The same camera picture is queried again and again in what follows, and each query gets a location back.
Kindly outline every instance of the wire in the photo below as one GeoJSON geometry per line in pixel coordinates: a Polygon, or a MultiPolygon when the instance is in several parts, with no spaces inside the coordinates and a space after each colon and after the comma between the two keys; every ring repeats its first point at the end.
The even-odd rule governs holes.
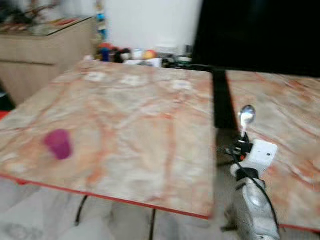
{"type": "Polygon", "coordinates": [[[231,152],[231,156],[233,158],[234,163],[244,172],[244,174],[257,186],[258,189],[260,189],[260,191],[263,193],[263,195],[265,196],[265,198],[267,199],[268,203],[270,204],[271,207],[271,211],[272,211],[272,215],[273,215],[273,220],[275,222],[278,234],[279,234],[279,223],[278,223],[278,218],[277,218],[277,214],[276,211],[274,209],[274,206],[271,203],[270,198],[268,197],[266,191],[257,183],[256,180],[254,180],[248,173],[247,171],[241,166],[241,164],[239,163],[237,157],[235,156],[234,150],[235,147],[233,147],[233,145],[231,145],[230,147],[230,152],[231,152]]]}

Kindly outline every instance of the metal spoon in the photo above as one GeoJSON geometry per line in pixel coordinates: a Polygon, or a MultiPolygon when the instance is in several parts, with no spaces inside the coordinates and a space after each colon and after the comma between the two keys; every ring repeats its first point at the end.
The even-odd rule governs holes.
{"type": "Polygon", "coordinates": [[[249,124],[253,123],[256,118],[256,110],[253,106],[247,105],[239,112],[240,124],[241,124],[241,137],[244,138],[246,130],[249,124]]]}

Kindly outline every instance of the wooden cabinet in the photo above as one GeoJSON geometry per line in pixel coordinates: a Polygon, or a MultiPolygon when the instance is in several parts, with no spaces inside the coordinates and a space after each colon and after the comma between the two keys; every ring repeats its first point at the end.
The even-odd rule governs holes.
{"type": "Polygon", "coordinates": [[[93,18],[49,36],[0,34],[0,81],[16,105],[93,54],[93,18]]]}

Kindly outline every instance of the white wall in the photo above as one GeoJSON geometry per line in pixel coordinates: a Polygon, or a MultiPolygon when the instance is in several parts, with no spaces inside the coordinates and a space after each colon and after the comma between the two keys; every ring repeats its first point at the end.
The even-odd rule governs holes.
{"type": "MultiPolygon", "coordinates": [[[[119,47],[154,49],[193,45],[203,0],[104,0],[108,41],[119,47]]],[[[96,0],[61,0],[65,15],[95,14],[96,0]]]]}

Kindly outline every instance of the purple cup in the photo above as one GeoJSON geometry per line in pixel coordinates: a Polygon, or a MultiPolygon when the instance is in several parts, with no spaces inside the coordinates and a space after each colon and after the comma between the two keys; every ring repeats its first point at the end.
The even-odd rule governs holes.
{"type": "Polygon", "coordinates": [[[59,160],[68,158],[72,153],[69,133],[64,129],[48,133],[43,142],[59,160]]]}

